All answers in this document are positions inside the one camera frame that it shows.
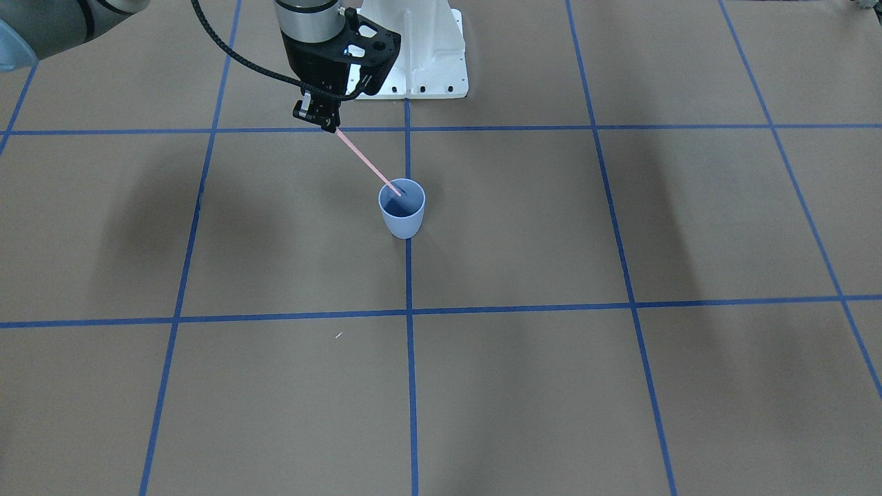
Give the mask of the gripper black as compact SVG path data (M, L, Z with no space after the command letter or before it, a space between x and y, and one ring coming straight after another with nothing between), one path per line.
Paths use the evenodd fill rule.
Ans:
M356 95L347 93L351 62L344 54L353 38L338 34L323 42L302 42L287 34L281 35L290 69L295 76L285 76L283 81L309 90L319 90L320 97L305 93L296 101L292 116L322 131L336 133L340 126L339 101L353 100Z

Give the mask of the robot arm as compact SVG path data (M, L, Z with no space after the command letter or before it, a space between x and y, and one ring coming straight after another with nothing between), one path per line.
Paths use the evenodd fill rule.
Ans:
M24 69L91 42L149 6L147 1L3 1L2 70ZM349 91L347 47L360 29L356 10L337 1L276 1L274 8L289 65L287 76L258 65L225 41L198 1L190 6L214 44L230 59L263 76L298 87L293 110L302 121L334 133L340 106L364 94L371 76Z

